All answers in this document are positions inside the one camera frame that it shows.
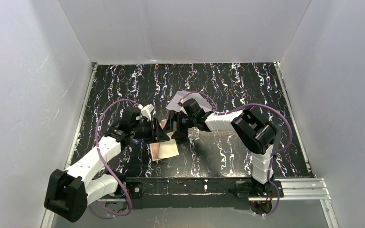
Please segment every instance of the gray wall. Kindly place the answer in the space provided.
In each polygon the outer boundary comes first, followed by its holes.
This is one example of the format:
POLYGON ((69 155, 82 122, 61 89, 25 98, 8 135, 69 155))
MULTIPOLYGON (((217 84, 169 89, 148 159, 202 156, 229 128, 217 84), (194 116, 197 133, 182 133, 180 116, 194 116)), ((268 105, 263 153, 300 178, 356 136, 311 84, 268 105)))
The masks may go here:
POLYGON ((39 227, 91 63, 57 1, 0 0, 0 227, 39 227))
POLYGON ((365 227, 365 1, 311 1, 282 71, 339 225, 365 227))
POLYGON ((59 0, 90 60, 280 61, 310 0, 59 0))
MULTIPOLYGON (((97 213, 103 210, 93 204, 97 213)), ((118 211, 120 206, 110 206, 118 211)), ((82 218, 70 223, 55 216, 53 228, 328 228, 319 200, 282 200, 278 210, 262 220, 249 210, 233 208, 155 208, 133 210, 127 217, 100 219, 86 210, 82 218)))

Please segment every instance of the black metal base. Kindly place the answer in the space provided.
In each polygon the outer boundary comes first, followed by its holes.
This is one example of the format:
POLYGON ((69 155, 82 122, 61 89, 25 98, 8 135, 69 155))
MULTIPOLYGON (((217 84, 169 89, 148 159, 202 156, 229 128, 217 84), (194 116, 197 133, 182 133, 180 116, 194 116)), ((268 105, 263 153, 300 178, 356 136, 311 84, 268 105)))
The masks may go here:
MULTIPOLYGON (((231 189, 242 184, 251 185, 251 178, 126 178, 134 209, 145 208, 235 208, 249 209, 248 198, 259 196, 251 189, 245 193, 232 193, 231 189)), ((280 181, 274 183, 279 188, 280 196, 283 190, 280 181)), ((274 187, 272 194, 278 193, 274 187)))

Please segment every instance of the blue connector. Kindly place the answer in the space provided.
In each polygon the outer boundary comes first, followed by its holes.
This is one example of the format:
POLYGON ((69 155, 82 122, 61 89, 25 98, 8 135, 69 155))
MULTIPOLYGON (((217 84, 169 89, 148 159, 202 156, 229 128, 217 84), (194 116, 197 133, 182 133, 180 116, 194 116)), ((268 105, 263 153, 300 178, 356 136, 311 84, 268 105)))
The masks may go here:
POLYGON ((138 139, 133 139, 132 142, 137 146, 141 143, 138 139))

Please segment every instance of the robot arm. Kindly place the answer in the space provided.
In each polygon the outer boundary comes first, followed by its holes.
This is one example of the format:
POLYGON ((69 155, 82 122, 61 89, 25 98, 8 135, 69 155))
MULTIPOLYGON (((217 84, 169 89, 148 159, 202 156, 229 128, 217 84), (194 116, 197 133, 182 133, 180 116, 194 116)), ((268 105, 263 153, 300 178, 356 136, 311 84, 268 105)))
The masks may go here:
POLYGON ((182 102, 179 102, 179 112, 170 111, 164 128, 166 133, 175 132, 172 138, 188 137, 188 128, 194 126, 208 132, 235 131, 254 158, 252 178, 261 185, 268 182, 268 170, 270 177, 273 176, 269 164, 278 131, 266 117, 258 111, 248 109, 229 114, 205 112, 195 99, 182 102))
MULTIPOLYGON (((141 110, 131 107, 124 109, 123 117, 110 127, 98 143, 106 162, 117 156, 133 138, 143 139, 146 143, 170 140, 157 119, 151 117, 153 109, 151 104, 141 110)), ((118 182, 110 175, 104 174, 92 180, 103 166, 95 146, 72 166, 52 172, 44 207, 71 222, 77 221, 90 203, 117 190, 118 182)))

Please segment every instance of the enclosure floor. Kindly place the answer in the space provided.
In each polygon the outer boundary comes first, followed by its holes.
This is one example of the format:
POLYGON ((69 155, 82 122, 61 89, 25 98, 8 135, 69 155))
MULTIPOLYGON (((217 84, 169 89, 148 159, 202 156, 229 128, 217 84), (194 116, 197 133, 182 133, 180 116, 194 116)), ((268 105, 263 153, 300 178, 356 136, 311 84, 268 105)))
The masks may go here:
MULTIPOLYGON (((98 66, 77 139, 72 164, 88 152, 94 142, 94 127, 113 101, 129 98, 142 105, 153 104, 159 120, 167 118, 165 107, 177 91, 201 91, 212 97, 219 111, 247 103, 278 109, 293 127, 273 63, 161 64, 98 66)), ((130 104, 112 109, 102 122, 105 132, 115 115, 130 104)), ((273 113, 261 110, 276 125, 283 122, 273 113)), ((283 127, 280 145, 288 141, 283 127)), ((237 134, 229 131, 200 132, 191 129, 187 140, 177 142, 180 155, 153 162, 149 145, 131 145, 110 161, 113 170, 126 177, 248 177, 250 152, 237 134)), ((286 152, 278 154, 273 170, 276 177, 310 177, 297 133, 286 152)))

